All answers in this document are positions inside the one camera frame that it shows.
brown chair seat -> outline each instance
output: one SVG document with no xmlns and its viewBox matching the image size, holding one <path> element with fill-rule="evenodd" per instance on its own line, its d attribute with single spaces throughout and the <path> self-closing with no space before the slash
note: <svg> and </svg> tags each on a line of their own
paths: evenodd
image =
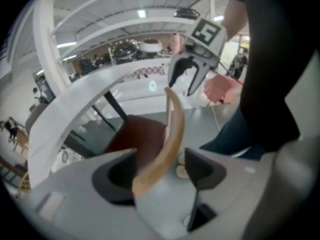
<svg viewBox="0 0 320 240">
<path fill-rule="evenodd" d="M 104 153 L 137 149 L 136 166 L 139 173 L 149 165 L 164 146 L 166 125 L 137 115 L 128 115 Z"/>
</svg>

blue jeans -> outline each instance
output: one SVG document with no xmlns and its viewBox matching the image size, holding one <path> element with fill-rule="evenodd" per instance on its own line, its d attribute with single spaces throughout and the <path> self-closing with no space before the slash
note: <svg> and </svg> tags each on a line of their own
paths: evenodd
<svg viewBox="0 0 320 240">
<path fill-rule="evenodd" d="M 200 147 L 202 150 L 227 156 L 234 155 L 247 148 L 249 149 L 240 158 L 259 161 L 266 152 L 254 140 L 239 107 L 231 119 L 223 126 L 217 137 Z"/>
</svg>

ceiling light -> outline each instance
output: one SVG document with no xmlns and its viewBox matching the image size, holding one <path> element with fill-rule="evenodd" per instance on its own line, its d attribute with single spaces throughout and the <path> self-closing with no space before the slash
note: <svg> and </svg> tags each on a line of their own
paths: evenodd
<svg viewBox="0 0 320 240">
<path fill-rule="evenodd" d="M 218 22 L 218 21 L 222 21 L 224 18 L 225 18 L 225 16 L 220 15 L 220 16 L 214 17 L 213 20 L 214 20 L 215 22 Z"/>
<path fill-rule="evenodd" d="M 77 44 L 77 42 L 66 42 L 66 43 L 58 44 L 56 47 L 63 48 L 63 47 L 68 47 L 68 46 L 74 46 L 76 44 Z"/>
<path fill-rule="evenodd" d="M 144 19 L 147 17 L 146 11 L 145 10 L 138 10 L 138 15 L 140 19 Z"/>
<path fill-rule="evenodd" d="M 62 61 L 65 62 L 65 61 L 70 60 L 70 59 L 73 59 L 73 58 L 75 58 L 75 57 L 77 57 L 77 55 L 72 55 L 72 56 L 70 56 L 70 57 L 64 58 Z"/>
<path fill-rule="evenodd" d="M 43 72 L 45 72 L 44 69 L 40 70 L 38 73 L 36 73 L 37 76 L 41 75 Z"/>
</svg>

white table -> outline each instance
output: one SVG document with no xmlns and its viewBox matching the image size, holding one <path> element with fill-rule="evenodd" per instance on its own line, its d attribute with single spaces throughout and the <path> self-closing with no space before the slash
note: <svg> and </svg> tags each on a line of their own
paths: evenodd
<svg viewBox="0 0 320 240">
<path fill-rule="evenodd" d="M 170 58 L 133 61 L 84 76 L 43 111 L 30 131 L 28 171 L 31 188 L 43 182 L 75 123 L 119 80 L 141 68 L 170 63 Z"/>
</svg>

black shirt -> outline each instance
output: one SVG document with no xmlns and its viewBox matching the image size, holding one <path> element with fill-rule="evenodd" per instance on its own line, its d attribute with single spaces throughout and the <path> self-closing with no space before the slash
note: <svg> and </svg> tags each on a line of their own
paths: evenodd
<svg viewBox="0 0 320 240">
<path fill-rule="evenodd" d="M 300 135 L 285 97 L 316 48 L 316 42 L 311 42 L 314 37 L 308 36 L 318 33 L 315 21 L 310 17 L 312 25 L 304 24 L 297 12 L 299 7 L 308 19 L 313 0 L 237 1 L 246 5 L 250 29 L 250 60 L 240 109 L 256 141 L 275 151 Z"/>
</svg>

